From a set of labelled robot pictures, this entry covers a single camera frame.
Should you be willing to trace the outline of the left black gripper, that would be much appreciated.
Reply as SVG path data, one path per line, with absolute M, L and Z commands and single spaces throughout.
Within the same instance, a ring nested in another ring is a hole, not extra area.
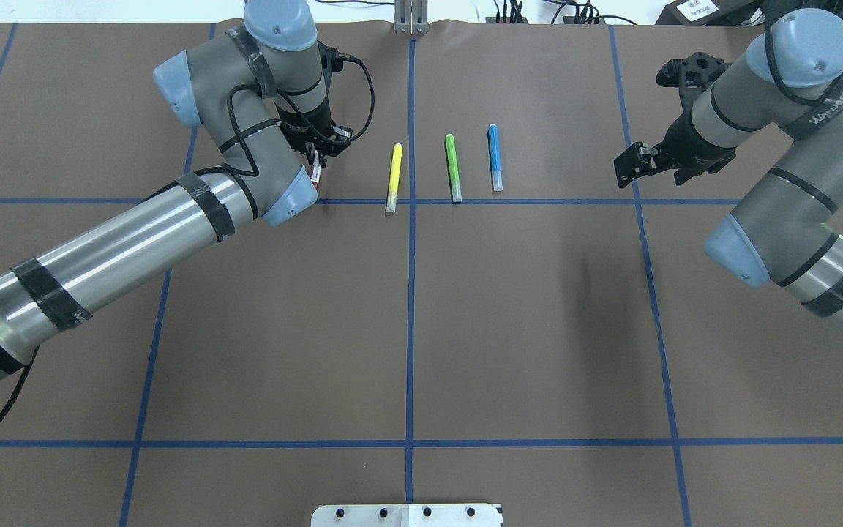
M 280 129 L 291 148 L 313 159 L 315 154 L 336 157 L 352 138 L 351 127 L 338 126 L 332 119 L 330 103 L 322 102 L 311 111 L 299 113 L 277 105 Z

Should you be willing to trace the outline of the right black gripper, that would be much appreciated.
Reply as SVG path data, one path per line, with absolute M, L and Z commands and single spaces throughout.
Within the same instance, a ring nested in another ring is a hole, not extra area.
M 715 146 L 696 131 L 688 113 L 679 116 L 656 146 L 642 141 L 630 144 L 613 160 L 619 189 L 635 180 L 653 176 L 660 168 L 673 170 L 676 184 L 685 184 L 704 173 L 717 173 L 736 157 L 735 148 Z

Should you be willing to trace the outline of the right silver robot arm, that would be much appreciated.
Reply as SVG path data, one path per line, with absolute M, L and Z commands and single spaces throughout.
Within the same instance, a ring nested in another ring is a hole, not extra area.
M 789 149 L 712 231 L 705 252 L 753 288 L 775 283 L 843 331 L 843 20 L 803 1 L 765 1 L 763 33 L 733 63 L 694 53 L 665 63 L 682 113 L 655 146 L 613 161 L 619 187 L 662 171 L 676 184 L 716 173 L 775 124 Z

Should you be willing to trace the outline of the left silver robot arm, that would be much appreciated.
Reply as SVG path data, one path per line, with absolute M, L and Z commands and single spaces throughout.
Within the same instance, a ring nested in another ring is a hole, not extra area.
M 34 350 L 128 291 L 257 219 L 279 225 L 318 199 L 299 159 L 351 136 L 331 117 L 326 46 L 304 1 L 247 1 L 243 21 L 161 63 L 154 82 L 223 162 L 0 276 L 0 380 Z

